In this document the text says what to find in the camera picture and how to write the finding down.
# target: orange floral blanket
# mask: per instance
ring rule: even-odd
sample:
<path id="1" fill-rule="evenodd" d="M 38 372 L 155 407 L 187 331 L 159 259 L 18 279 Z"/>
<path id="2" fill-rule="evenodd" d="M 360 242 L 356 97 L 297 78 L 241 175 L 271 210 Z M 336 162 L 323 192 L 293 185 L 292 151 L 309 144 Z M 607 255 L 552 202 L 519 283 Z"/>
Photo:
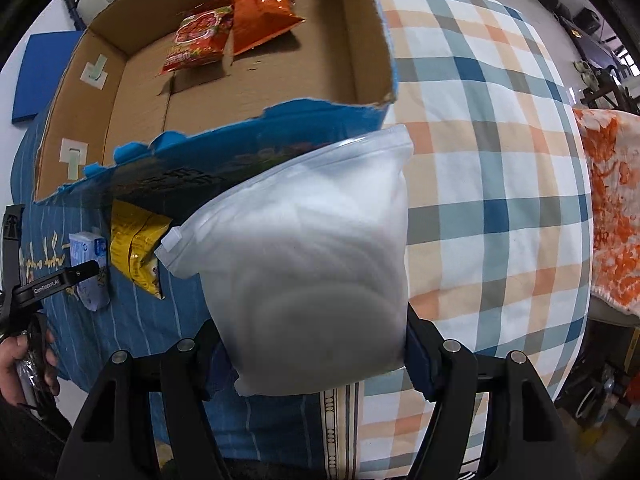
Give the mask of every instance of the orange floral blanket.
<path id="1" fill-rule="evenodd" d="M 591 174 L 591 293 L 640 316 L 640 117 L 574 110 Z"/>

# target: white plastic bag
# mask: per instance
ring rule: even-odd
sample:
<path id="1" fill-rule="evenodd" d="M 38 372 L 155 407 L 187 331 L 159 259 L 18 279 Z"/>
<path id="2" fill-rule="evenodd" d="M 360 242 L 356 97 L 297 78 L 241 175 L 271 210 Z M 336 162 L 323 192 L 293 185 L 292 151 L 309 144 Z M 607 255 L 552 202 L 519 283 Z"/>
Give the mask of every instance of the white plastic bag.
<path id="1" fill-rule="evenodd" d="M 331 144 L 235 186 L 156 251 L 198 273 L 241 395 L 319 392 L 402 366 L 404 125 Z"/>

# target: human hand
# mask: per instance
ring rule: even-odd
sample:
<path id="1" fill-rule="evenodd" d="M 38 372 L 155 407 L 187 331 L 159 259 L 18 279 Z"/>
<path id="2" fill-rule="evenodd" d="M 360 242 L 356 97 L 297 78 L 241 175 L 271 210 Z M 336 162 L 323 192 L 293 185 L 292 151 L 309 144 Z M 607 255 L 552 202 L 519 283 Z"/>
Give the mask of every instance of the human hand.
<path id="1" fill-rule="evenodd" d="M 53 341 L 53 334 L 50 330 L 47 330 L 47 343 L 51 344 Z M 27 350 L 27 336 L 25 335 L 8 337 L 0 344 L 0 394 L 12 406 L 26 403 L 15 364 L 25 357 Z M 44 380 L 51 393 L 56 396 L 60 393 L 58 371 L 56 369 L 58 358 L 51 348 L 47 348 L 45 358 L 48 366 L 44 374 Z"/>

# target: checkered tablecloth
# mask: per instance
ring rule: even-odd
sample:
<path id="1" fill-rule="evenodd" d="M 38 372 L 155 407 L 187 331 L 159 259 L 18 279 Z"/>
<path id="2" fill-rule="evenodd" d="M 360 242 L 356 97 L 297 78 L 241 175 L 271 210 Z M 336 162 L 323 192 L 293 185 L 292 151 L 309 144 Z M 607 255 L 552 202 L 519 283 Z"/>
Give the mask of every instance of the checkered tablecloth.
<path id="1" fill-rule="evenodd" d="M 558 71 L 534 28 L 494 0 L 380 4 L 400 81 L 386 122 L 406 124 L 415 145 L 412 305 L 475 352 L 523 350 L 555 396 L 580 346 L 593 247 L 589 175 Z M 467 461 L 486 408 L 479 396 Z M 431 410 L 404 370 L 366 381 L 358 477 L 406 474 Z"/>

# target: red snack bag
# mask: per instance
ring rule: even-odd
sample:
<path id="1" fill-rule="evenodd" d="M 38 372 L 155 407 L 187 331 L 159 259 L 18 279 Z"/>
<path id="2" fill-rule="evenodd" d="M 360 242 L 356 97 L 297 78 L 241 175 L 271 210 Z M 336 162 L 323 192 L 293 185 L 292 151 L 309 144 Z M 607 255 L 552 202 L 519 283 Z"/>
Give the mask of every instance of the red snack bag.
<path id="1" fill-rule="evenodd" d="M 224 6 L 182 20 L 160 73 L 221 60 L 233 18 L 233 7 Z"/>
<path id="2" fill-rule="evenodd" d="M 292 0 L 234 0 L 234 54 L 242 54 L 304 22 L 293 12 L 292 3 Z"/>

